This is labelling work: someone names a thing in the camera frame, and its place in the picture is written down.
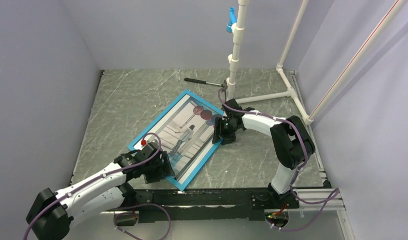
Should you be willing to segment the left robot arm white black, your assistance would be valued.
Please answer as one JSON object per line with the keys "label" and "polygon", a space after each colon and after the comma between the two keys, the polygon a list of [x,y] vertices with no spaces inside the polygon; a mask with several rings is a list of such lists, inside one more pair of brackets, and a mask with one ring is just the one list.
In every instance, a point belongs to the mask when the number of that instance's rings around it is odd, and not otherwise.
{"label": "left robot arm white black", "polygon": [[155,142],[142,149],[123,153],[98,173],[69,187],[38,193],[27,214],[27,239],[34,232],[40,240],[61,240],[71,227],[87,218],[112,209],[133,209],[146,203],[129,184],[144,177],[147,184],[174,176],[166,151]]}

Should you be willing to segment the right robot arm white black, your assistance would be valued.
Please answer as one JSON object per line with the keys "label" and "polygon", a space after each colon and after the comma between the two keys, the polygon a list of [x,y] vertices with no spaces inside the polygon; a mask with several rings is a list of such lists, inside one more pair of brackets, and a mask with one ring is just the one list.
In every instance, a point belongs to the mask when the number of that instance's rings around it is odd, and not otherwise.
{"label": "right robot arm white black", "polygon": [[212,142],[221,145],[236,141],[236,132],[254,130],[270,136],[279,166],[269,184],[268,203],[278,208],[287,200],[298,171],[315,153],[316,147],[301,119],[293,115],[289,118],[275,117],[254,108],[242,108],[235,99],[222,105],[224,114],[214,119]]}

